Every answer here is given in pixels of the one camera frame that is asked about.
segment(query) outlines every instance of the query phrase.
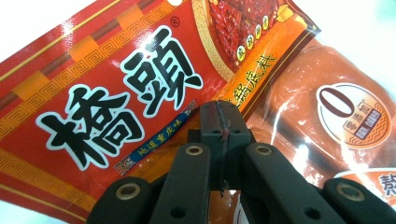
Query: white background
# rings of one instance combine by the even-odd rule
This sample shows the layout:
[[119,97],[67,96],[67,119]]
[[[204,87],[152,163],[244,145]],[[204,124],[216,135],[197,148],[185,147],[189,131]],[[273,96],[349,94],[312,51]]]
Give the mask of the white background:
[[[0,62],[94,0],[0,3]],[[295,0],[322,32],[317,39],[348,57],[396,98],[396,1]],[[1,223],[62,223],[0,202]]]

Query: registered trademark symbol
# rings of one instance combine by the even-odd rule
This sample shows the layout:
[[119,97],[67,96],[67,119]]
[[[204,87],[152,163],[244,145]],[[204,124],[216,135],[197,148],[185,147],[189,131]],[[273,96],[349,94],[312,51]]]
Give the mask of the registered trademark symbol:
[[171,24],[173,27],[178,27],[180,25],[180,19],[178,17],[172,17]]

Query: number 0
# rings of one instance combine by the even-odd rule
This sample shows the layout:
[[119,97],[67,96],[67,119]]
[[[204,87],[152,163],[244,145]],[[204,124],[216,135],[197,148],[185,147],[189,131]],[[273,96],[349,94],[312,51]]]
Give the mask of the number 0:
[[[346,104],[347,107],[349,107],[350,109],[350,113],[345,113],[341,110],[339,110],[337,107],[335,107],[334,105],[332,105],[331,102],[329,102],[324,96],[323,96],[323,92],[327,92],[333,96],[335,96],[337,99],[339,99],[340,101],[342,101],[344,104]],[[326,107],[330,112],[332,112],[334,115],[340,117],[340,118],[348,118],[349,116],[351,116],[353,114],[354,111],[354,105],[353,103],[349,100],[349,98],[347,98],[343,93],[341,93],[340,91],[333,89],[333,88],[323,88],[320,92],[319,92],[319,100],[320,102],[324,105],[324,107]]]

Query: circular badge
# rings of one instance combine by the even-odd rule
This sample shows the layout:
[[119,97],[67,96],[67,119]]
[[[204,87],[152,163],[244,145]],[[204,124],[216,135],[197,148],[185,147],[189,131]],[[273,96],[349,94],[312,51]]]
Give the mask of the circular badge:
[[258,24],[256,26],[256,39],[259,39],[262,36],[262,27]]
[[321,86],[317,100],[320,122],[339,144],[366,149],[388,138],[390,114],[380,99],[363,87],[352,83]]
[[236,50],[236,58],[238,59],[239,62],[244,61],[246,53],[247,51],[244,46],[238,47],[238,49]]
[[253,35],[248,35],[247,36],[247,48],[252,49],[254,44],[254,37]]
[[270,24],[270,21],[269,21],[269,19],[268,19],[268,16],[265,15],[265,16],[262,18],[262,29],[264,29],[265,31],[268,30],[269,24]]

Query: plastic packaging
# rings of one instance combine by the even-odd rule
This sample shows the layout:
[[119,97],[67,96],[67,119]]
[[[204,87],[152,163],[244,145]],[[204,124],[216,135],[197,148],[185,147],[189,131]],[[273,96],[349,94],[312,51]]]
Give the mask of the plastic packaging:
[[[319,32],[292,1],[258,2],[95,1],[1,62],[0,199],[83,223],[115,180],[166,173],[197,106],[221,91],[247,116]],[[240,15],[227,37],[217,4]]]
[[[293,164],[307,180],[323,176],[312,184],[351,178],[394,206],[395,108],[389,92],[343,55],[314,44],[276,80],[255,111],[258,119],[248,123],[257,126],[262,120],[261,132],[265,122],[270,124],[269,143],[277,145],[278,135],[286,138],[294,152],[287,156],[291,163],[304,155],[314,173]],[[268,135],[255,134],[264,141]]]

